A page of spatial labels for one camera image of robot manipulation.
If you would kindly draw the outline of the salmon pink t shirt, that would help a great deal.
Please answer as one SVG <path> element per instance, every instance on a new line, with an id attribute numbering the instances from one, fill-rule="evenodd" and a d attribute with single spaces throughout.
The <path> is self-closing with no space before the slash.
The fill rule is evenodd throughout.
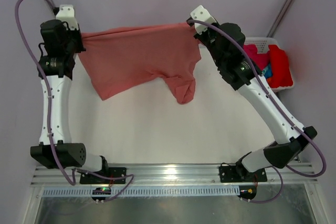
<path id="1" fill-rule="evenodd" d="M 177 103 L 195 95 L 194 69 L 201 59 L 195 29 L 186 23 L 120 27 L 83 33 L 80 61 L 101 98 L 161 78 Z"/>

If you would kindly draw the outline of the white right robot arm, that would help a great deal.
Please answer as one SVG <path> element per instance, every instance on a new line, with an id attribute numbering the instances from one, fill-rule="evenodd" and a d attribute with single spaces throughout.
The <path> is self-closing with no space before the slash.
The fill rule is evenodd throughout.
<path id="1" fill-rule="evenodd" d="M 195 27 L 194 37 L 207 48 L 223 80 L 253 106 L 274 138 L 267 146 L 236 162 L 237 178 L 248 180 L 267 167 L 288 167 L 309 144 L 314 144 L 315 128 L 304 126 L 280 102 L 244 50 L 246 37 L 237 24 L 209 24 L 200 20 L 188 23 Z"/>

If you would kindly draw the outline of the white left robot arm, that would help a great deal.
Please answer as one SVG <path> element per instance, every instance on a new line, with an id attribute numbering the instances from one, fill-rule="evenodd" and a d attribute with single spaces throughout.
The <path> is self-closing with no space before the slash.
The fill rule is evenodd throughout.
<path id="1" fill-rule="evenodd" d="M 80 30 L 67 21 L 53 19 L 40 26 L 43 42 L 38 72 L 44 96 L 43 128 L 30 155 L 48 169 L 75 167 L 92 171 L 99 183 L 106 182 L 110 170 L 103 156 L 91 155 L 82 143 L 74 143 L 69 129 L 69 93 L 76 54 L 83 52 Z"/>

